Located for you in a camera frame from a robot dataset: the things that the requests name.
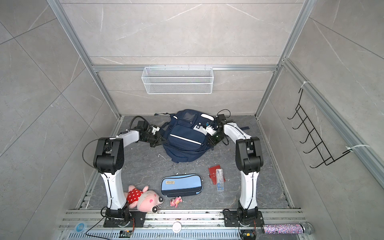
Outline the navy blue student backpack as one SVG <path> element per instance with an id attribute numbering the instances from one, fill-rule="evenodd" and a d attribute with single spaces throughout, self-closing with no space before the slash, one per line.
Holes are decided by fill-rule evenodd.
<path id="1" fill-rule="evenodd" d="M 216 116 L 191 109 L 169 115 L 171 120 L 161 129 L 165 138 L 163 147 L 172 162 L 193 162 L 214 148 L 209 143 L 206 124 L 214 124 Z"/>

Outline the blue pencil case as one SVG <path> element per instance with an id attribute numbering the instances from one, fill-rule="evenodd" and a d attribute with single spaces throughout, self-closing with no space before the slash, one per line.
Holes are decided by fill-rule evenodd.
<path id="1" fill-rule="evenodd" d="M 195 196 L 202 189 L 202 179 L 197 174 L 169 176 L 161 183 L 161 193 L 168 198 Z"/>

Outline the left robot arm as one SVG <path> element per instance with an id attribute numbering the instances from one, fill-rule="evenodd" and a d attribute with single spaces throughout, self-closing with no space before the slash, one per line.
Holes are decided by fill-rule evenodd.
<path id="1" fill-rule="evenodd" d="M 143 213 L 156 213 L 164 199 L 146 186 L 142 190 L 130 185 L 125 192 L 122 184 L 122 168 L 125 163 L 124 148 L 136 142 L 149 143 L 151 148 L 162 145 L 166 140 L 162 136 L 167 123 L 158 127 L 151 125 L 142 116 L 135 116 L 129 128 L 117 136 L 95 139 L 97 143 L 92 164 L 86 163 L 101 174 L 108 203 L 105 218 L 108 220 L 129 221 L 130 209 L 136 208 Z"/>

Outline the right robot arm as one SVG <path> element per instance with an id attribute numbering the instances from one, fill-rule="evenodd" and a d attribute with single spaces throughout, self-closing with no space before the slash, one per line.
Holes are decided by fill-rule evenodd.
<path id="1" fill-rule="evenodd" d="M 261 141 L 245 133 L 238 125 L 218 112 L 214 120 L 214 128 L 208 133 L 211 146 L 220 141 L 232 140 L 236 145 L 235 162 L 241 173 L 241 196 L 237 209 L 238 221 L 241 225 L 249 225 L 258 219 L 257 181 L 264 165 Z"/>

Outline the red card box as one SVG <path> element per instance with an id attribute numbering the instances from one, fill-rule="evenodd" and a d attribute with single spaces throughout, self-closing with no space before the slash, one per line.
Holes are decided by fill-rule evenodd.
<path id="1" fill-rule="evenodd" d="M 220 165 L 216 165 L 216 166 L 209 168 L 209 176 L 210 176 L 210 179 L 212 180 L 214 185 L 217 184 L 217 182 L 216 182 L 216 169 L 219 169 L 219 168 L 221 168 Z"/>

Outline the pink pig plush toy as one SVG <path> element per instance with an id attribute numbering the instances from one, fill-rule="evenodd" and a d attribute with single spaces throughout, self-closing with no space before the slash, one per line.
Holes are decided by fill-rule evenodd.
<path id="1" fill-rule="evenodd" d="M 129 204 L 129 209 L 136 208 L 144 213 L 156 213 L 164 202 L 164 199 L 156 192 L 149 190 L 148 186 L 139 190 L 130 185 L 128 192 L 124 192 L 124 195 Z"/>

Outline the small pink toy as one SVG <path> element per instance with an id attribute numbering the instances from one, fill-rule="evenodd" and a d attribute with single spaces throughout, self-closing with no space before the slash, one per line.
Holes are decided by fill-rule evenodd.
<path id="1" fill-rule="evenodd" d="M 170 206 L 177 208 L 180 203 L 183 202 L 182 197 L 176 197 L 170 201 Z"/>

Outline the white round cap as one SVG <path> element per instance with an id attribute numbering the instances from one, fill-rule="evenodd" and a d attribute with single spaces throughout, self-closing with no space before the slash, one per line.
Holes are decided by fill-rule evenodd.
<path id="1" fill-rule="evenodd" d="M 172 225 L 172 231 L 175 233 L 175 234 L 178 234 L 180 233 L 182 230 L 182 224 L 180 222 L 175 222 L 173 223 Z"/>

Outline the blue tape roll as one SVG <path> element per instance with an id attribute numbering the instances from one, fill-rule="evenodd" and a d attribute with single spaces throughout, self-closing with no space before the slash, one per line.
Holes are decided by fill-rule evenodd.
<path id="1" fill-rule="evenodd" d="M 75 228 L 74 228 L 74 231 L 78 234 L 82 234 L 82 233 L 85 233 L 87 231 L 87 223 L 85 222 L 78 222 L 76 225 L 75 225 Z"/>

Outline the glitter purple tube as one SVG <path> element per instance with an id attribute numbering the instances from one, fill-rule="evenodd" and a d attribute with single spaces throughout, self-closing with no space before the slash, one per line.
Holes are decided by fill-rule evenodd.
<path id="1" fill-rule="evenodd" d="M 314 227 L 310 223 L 298 224 L 274 224 L 263 225 L 262 229 L 265 234 L 306 234 L 311 235 L 315 232 Z"/>

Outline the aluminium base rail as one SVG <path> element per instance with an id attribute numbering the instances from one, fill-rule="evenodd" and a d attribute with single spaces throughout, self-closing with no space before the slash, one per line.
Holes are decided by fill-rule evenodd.
<path id="1" fill-rule="evenodd" d="M 132 211 L 125 227 L 114 227 L 98 210 L 68 210 L 58 222 L 61 240 L 256 240 L 274 236 L 306 240 L 314 233 L 300 209 L 262 209 L 242 224 L 235 210 Z"/>

